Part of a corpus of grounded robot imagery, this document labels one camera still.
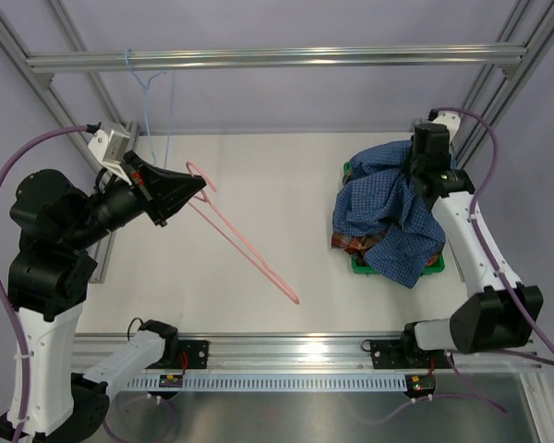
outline light blue string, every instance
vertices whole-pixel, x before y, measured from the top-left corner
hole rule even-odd
[[[151,157],[154,160],[154,165],[156,165],[157,159],[156,159],[156,154],[154,154],[154,147],[152,146],[152,143],[151,143],[150,121],[148,119],[148,114],[150,113],[150,110],[149,110],[149,106],[150,106],[150,100],[149,100],[149,98],[150,98],[150,84],[151,84],[152,80],[154,80],[155,78],[157,78],[161,74],[166,74],[166,72],[165,71],[160,71],[157,74],[154,74],[153,76],[148,78],[148,82],[146,84],[144,84],[144,82],[141,81],[141,78],[138,77],[138,74],[136,74],[136,71],[134,70],[133,66],[131,66],[129,64],[129,60],[128,60],[129,53],[131,53],[131,48],[127,48],[126,52],[125,52],[126,66],[129,69],[129,72],[131,73],[131,75],[138,81],[138,84],[141,86],[141,90],[145,95],[145,99],[144,99],[144,120],[146,121],[146,133],[148,134],[148,143],[150,144]]]
[[[173,130],[173,124],[175,123],[175,79],[176,71],[173,71],[173,86],[170,89],[170,117],[168,118],[168,137],[166,138],[166,152],[164,153],[164,169],[166,169],[166,163],[168,162],[168,149],[170,148],[170,133]]]

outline green basket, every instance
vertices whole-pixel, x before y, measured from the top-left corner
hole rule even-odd
[[[343,166],[343,171],[347,172],[351,168],[351,163],[347,162]],[[355,274],[365,274],[365,275],[379,275],[379,272],[377,272],[375,269],[370,268],[369,266],[359,266],[357,265],[357,260],[354,258],[351,258],[351,267],[353,268],[353,272]],[[430,266],[427,266],[423,269],[423,272],[421,275],[431,275],[431,274],[438,274],[442,272],[445,269],[445,260],[443,259],[443,254],[440,254],[439,259],[433,263]]]

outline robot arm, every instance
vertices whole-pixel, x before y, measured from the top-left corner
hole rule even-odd
[[[511,269],[477,204],[474,214],[470,214],[474,186],[464,170],[451,168],[449,146],[456,122],[459,125],[456,114],[443,113],[433,123],[416,126],[405,172],[452,245],[464,275],[468,300],[449,318],[406,325],[403,338],[423,351],[455,349],[460,353],[477,353],[523,346],[532,328],[495,273],[476,236],[473,218],[500,263],[500,271],[533,320],[542,306],[542,293],[537,286],[524,286]]]
[[[112,173],[103,191],[87,196],[54,170],[25,178],[10,217],[21,228],[19,253],[8,273],[7,294],[27,336],[18,350],[15,392],[0,417],[10,440],[24,401],[23,433],[34,443],[75,443],[101,425],[109,403],[144,368],[178,360],[178,331],[149,320],[133,339],[86,374],[71,374],[74,335],[96,262],[86,249],[146,212],[160,226],[205,185],[200,176],[155,168],[130,151],[125,129],[101,126],[89,148]],[[23,391],[22,359],[29,359]]]

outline white table surface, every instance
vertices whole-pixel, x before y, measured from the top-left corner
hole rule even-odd
[[[466,298],[446,246],[446,269],[412,290],[355,275],[331,249],[331,214],[343,163],[408,133],[173,136],[167,169],[196,162],[211,198],[297,292],[294,305],[190,207],[165,228],[142,215],[120,229],[104,284],[93,284],[77,332],[124,332],[153,318],[184,332],[394,331],[450,316]],[[166,137],[153,137],[158,165]],[[146,137],[138,154],[151,161]]]

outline perforated metal strip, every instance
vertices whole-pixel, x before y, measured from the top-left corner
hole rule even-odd
[[[304,374],[236,375],[187,374],[182,388],[160,387],[160,374],[142,374],[126,390],[182,390],[199,392],[391,392],[406,391],[402,375]]]

